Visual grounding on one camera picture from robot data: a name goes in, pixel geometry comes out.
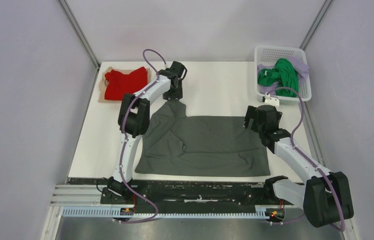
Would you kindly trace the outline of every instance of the white wall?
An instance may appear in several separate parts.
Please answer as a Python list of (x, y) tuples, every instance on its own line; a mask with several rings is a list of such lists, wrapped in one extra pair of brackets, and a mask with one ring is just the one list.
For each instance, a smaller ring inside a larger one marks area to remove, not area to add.
[[(299, 47), (324, 0), (68, 0), (100, 61), (252, 61), (259, 44)], [(152, 60), (160, 60), (150, 55)]]
[(57, 1), (0, 1), (0, 240), (39, 239), (94, 74)]
[(362, 239), (374, 240), (374, 1), (334, 1), (306, 52), (318, 137), (349, 178)]

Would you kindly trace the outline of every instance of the beige cloth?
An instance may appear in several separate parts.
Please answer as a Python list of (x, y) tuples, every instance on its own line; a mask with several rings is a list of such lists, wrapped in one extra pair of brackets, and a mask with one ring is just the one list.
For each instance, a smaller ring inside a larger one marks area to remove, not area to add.
[[(117, 101), (117, 100), (106, 100), (106, 99), (104, 99), (104, 93), (106, 92), (107, 85), (109, 85), (109, 81), (106, 80), (105, 75), (106, 75), (106, 73), (109, 73), (112, 70), (121, 72), (123, 74), (130, 74), (131, 72), (135, 71), (136, 69), (122, 70), (122, 69), (114, 69), (111, 66), (108, 69), (106, 69), (106, 71), (104, 71), (103, 75), (101, 76), (100, 82), (98, 83), (98, 89), (100, 90), (100, 95), (98, 96), (98, 102), (99, 103), (119, 103), (119, 102), (121, 102), (121, 101)], [(149, 68), (146, 68), (146, 71), (147, 71), (147, 82), (149, 83), (150, 79), (151, 79), (151, 71), (150, 71)]]

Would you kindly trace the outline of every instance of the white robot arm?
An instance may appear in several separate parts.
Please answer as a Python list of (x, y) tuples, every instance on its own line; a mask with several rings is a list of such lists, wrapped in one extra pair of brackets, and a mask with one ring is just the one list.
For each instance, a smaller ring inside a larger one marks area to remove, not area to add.
[(244, 128), (259, 133), (262, 144), (284, 160), (303, 181), (297, 184), (285, 176), (276, 176), (265, 181), (264, 188), (274, 198), (284, 199), (303, 209), (309, 222), (315, 227), (332, 224), (340, 220), (333, 193), (328, 191), (324, 179), (327, 177), (338, 196), (344, 219), (354, 215), (349, 181), (342, 172), (331, 172), (300, 150), (285, 129), (279, 128), (282, 113), (274, 106), (248, 106)]
[[(166, 100), (181, 99), (182, 80), (186, 72), (183, 64), (174, 61), (171, 68), (159, 71), (158, 80), (155, 78), (142, 90), (124, 96), (118, 119), (119, 125), (123, 126), (123, 120), (127, 113), (128, 117), (124, 129), (126, 133), (121, 134), (121, 158), (118, 159), (120, 164), (116, 166), (108, 181), (108, 188), (113, 192), (125, 197), (129, 196), (129, 192), (122, 183), (120, 170), (122, 170), (125, 181), (129, 183), (132, 180), (138, 143), (149, 125), (150, 105), (161, 95)], [(130, 106), (132, 109), (137, 108), (137, 112), (128, 111)], [(353, 217), (354, 210), (347, 177), (342, 172), (332, 173), (307, 153), (303, 153), (304, 155), (298, 153), (295, 148), (300, 147), (296, 143), (293, 146), (290, 133), (279, 128), (281, 116), (282, 113), (271, 105), (249, 106), (243, 125), (244, 128), (247, 128), (250, 120), (253, 120), (251, 130), (259, 133), (262, 144), (284, 160), (304, 183), (294, 183), (285, 176), (269, 178), (264, 185), (269, 197), (286, 200), (303, 209), (307, 219), (315, 227), (338, 222), (339, 211), (332, 194), (326, 191), (327, 186), (321, 174), (323, 173), (328, 176), (340, 199), (344, 219)]]

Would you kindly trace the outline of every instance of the gray floor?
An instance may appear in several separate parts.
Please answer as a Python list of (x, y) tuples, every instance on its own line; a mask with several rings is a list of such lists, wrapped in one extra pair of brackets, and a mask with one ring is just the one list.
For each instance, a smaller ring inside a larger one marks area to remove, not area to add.
[[(289, 209), (288, 219), (300, 216)], [(283, 226), (258, 219), (157, 219), (118, 224), (108, 218), (63, 217), (57, 240), (342, 240), (330, 226), (314, 228), (304, 218)]]

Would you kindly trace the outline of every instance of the red cloth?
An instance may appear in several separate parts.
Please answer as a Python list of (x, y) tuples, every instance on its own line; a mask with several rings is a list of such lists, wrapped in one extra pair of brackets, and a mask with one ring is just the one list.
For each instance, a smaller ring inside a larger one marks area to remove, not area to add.
[(140, 67), (130, 74), (112, 70), (104, 75), (109, 84), (104, 99), (121, 101), (125, 94), (133, 94), (147, 85), (147, 70)]

